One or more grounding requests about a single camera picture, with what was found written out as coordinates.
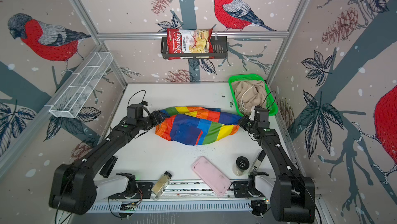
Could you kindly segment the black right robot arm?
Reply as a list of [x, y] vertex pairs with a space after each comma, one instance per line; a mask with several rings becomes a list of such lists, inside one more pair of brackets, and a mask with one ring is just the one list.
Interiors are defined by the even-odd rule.
[[239, 121], [239, 126], [255, 137], [275, 172], [270, 192], [273, 217], [278, 222], [312, 224], [315, 220], [315, 184], [293, 165], [278, 133], [267, 124], [260, 117], [253, 121], [244, 116]]

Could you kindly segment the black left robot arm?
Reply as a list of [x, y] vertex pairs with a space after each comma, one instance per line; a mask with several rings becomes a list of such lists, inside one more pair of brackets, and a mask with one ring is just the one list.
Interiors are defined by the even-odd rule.
[[49, 207], [78, 215], [85, 214], [97, 200], [94, 178], [98, 171], [118, 150], [134, 139], [139, 131], [148, 131], [164, 119], [160, 111], [154, 111], [147, 117], [121, 122], [105, 141], [82, 159], [70, 165], [60, 165], [54, 173]]

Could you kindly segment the rainbow striped shorts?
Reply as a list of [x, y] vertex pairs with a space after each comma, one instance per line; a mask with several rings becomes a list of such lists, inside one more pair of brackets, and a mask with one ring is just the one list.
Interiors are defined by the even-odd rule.
[[241, 116], [219, 108], [178, 106], [161, 110], [165, 120], [156, 126], [155, 134], [184, 145], [207, 145], [234, 135]]

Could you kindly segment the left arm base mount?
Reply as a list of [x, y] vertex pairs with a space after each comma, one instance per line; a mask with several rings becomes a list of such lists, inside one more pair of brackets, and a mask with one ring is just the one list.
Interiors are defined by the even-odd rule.
[[153, 182], [135, 181], [135, 186], [133, 186], [132, 183], [128, 183], [125, 191], [111, 195], [110, 199], [111, 200], [150, 199], [153, 186], [154, 186]]

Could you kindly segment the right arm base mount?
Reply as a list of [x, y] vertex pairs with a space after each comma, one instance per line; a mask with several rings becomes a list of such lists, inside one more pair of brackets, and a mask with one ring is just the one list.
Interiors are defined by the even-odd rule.
[[274, 183], [263, 178], [232, 183], [235, 198], [270, 198]]

